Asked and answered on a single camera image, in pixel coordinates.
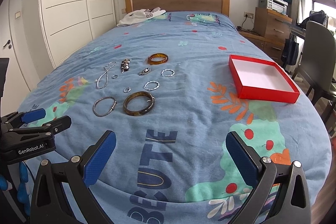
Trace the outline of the blue gloved left hand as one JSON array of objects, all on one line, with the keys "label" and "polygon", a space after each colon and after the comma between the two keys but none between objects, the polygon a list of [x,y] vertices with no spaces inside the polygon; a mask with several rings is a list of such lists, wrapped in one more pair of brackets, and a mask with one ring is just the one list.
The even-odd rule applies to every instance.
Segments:
[{"label": "blue gloved left hand", "polygon": [[28,181],[29,174],[23,161],[12,165],[1,162],[1,194],[19,218],[30,216]]}]

